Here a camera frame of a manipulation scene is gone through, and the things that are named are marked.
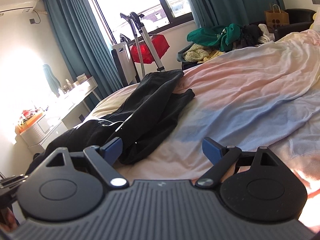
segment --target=bag handle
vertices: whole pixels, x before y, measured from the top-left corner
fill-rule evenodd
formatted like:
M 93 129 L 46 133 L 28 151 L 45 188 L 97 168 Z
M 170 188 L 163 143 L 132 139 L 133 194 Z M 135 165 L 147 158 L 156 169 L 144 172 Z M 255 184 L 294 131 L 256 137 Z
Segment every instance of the bag handle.
M 280 9 L 280 6 L 277 5 L 277 4 L 274 4 L 274 5 L 272 6 L 272 9 L 273 9 L 273 12 L 274 12 L 274 13 L 275 13 L 275 7 L 278 7 L 279 13 L 282 13 L 282 12 L 281 12 L 281 9 Z

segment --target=green clothing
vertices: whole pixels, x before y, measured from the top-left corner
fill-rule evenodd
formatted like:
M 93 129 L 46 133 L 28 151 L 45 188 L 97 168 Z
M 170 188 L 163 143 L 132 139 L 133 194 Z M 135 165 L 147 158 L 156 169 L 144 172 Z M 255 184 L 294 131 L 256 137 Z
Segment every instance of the green clothing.
M 203 46 L 216 47 L 222 52 L 228 52 L 232 50 L 233 42 L 241 39 L 241 27 L 241 25 L 232 23 L 229 27 L 200 28 L 190 32 L 187 41 Z

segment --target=air conditioner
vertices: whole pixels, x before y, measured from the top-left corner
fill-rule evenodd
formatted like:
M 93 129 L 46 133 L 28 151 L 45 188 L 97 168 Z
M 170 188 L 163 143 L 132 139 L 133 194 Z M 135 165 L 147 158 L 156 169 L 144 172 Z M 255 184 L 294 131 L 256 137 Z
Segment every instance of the air conditioner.
M 0 0 L 0 16 L 32 12 L 37 0 Z

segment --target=black jeans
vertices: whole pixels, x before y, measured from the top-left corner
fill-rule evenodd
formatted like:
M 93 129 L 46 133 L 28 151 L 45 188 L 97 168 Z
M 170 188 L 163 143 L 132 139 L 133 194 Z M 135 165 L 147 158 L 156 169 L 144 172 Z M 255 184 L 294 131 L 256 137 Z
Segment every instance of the black jeans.
M 133 164 L 146 158 L 173 131 L 179 113 L 195 96 L 191 89 L 182 94 L 172 93 L 183 75 L 182 70 L 147 74 L 118 110 L 60 135 L 34 159 L 26 174 L 57 147 L 77 152 L 91 145 L 102 146 L 114 137 L 123 141 L 123 152 L 119 157 L 122 164 Z

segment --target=electrical outlet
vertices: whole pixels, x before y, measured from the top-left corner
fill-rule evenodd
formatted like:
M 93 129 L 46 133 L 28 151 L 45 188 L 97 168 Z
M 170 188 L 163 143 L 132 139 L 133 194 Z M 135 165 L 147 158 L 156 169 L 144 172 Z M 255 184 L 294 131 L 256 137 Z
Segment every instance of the electrical outlet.
M 320 4 L 320 0 L 312 0 L 313 4 Z

